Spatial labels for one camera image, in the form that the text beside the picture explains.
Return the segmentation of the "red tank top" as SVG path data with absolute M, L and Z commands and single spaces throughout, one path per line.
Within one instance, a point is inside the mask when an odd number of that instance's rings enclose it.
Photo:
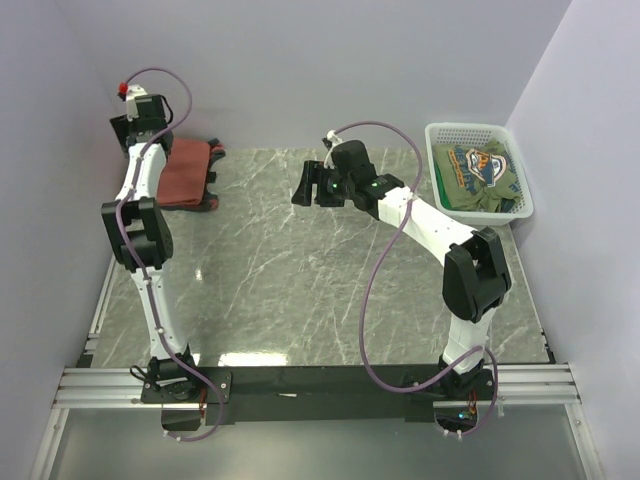
M 209 142 L 177 138 L 158 185 L 157 201 L 168 211 L 208 212 L 218 208 L 219 199 L 208 190 L 216 181 L 213 164 L 226 156 L 218 139 Z

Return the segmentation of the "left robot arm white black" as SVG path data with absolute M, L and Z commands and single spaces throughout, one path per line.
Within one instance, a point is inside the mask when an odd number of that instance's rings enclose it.
M 194 401 L 201 393 L 200 378 L 174 319 L 166 266 L 173 238 L 156 199 L 173 143 L 168 130 L 173 113 L 162 95 L 139 85 L 125 86 L 119 96 L 126 112 L 110 123 L 128 167 L 116 199 L 101 206 L 101 217 L 116 262 L 134 281 L 149 335 L 148 366 L 135 365 L 130 373 L 143 383 L 146 403 Z

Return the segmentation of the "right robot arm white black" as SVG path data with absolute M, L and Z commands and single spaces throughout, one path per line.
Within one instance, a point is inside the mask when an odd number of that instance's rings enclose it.
M 338 208 L 352 202 L 374 220 L 394 227 L 385 253 L 401 236 L 408 236 L 441 265 L 442 299 L 451 314 L 438 373 L 416 385 L 393 386 L 376 374 L 367 355 L 365 321 L 370 295 L 365 293 L 358 320 L 365 371 L 389 393 L 416 393 L 439 384 L 447 397 L 464 397 L 473 388 L 484 361 L 494 357 L 487 347 L 488 330 L 512 286 L 500 236 L 491 228 L 478 230 L 454 220 L 422 200 L 414 185 L 378 173 L 359 140 L 334 143 L 328 154 L 329 162 L 304 162 L 292 204 Z

